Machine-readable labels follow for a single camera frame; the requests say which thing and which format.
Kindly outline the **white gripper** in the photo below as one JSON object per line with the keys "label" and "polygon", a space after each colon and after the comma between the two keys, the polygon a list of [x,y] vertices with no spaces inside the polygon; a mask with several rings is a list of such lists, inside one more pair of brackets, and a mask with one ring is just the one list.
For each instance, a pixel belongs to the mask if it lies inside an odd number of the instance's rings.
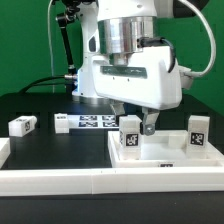
{"label": "white gripper", "polygon": [[112,66],[106,56],[95,55],[92,70],[96,93],[118,100],[110,103],[115,116],[125,114],[123,102],[142,106],[142,133],[153,135],[159,110],[175,108],[182,99],[178,63],[171,72],[170,64],[168,46],[144,48],[131,55],[127,66]]}

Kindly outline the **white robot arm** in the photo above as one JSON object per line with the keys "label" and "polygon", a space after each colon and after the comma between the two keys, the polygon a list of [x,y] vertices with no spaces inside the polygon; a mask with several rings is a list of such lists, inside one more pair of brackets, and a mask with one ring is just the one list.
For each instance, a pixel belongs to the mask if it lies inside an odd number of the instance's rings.
{"label": "white robot arm", "polygon": [[[76,100],[109,99],[117,117],[123,105],[142,108],[141,133],[152,135],[159,112],[175,108],[182,90],[213,67],[216,43],[201,13],[209,0],[59,0],[56,17]],[[178,64],[173,44],[156,31],[159,18],[198,16],[210,41],[210,60],[199,72]]]}

